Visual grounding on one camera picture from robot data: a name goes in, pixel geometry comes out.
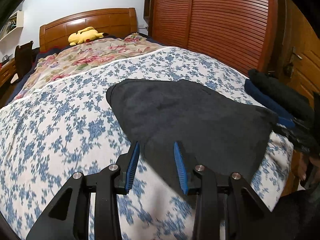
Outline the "person's right hand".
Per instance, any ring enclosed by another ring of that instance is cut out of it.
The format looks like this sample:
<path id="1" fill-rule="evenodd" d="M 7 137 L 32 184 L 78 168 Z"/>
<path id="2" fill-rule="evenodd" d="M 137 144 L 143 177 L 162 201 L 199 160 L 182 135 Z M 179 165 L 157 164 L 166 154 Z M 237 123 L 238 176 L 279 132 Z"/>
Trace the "person's right hand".
<path id="1" fill-rule="evenodd" d="M 319 168 L 320 168 L 320 159 L 309 157 L 308 155 L 305 155 L 304 153 L 300 153 L 300 159 L 298 164 L 298 177 L 301 181 L 306 180 L 306 171 L 307 171 L 307 165 L 308 163 L 312 163 L 315 167 L 317 167 L 317 172 L 314 176 L 313 183 L 319 182 Z"/>

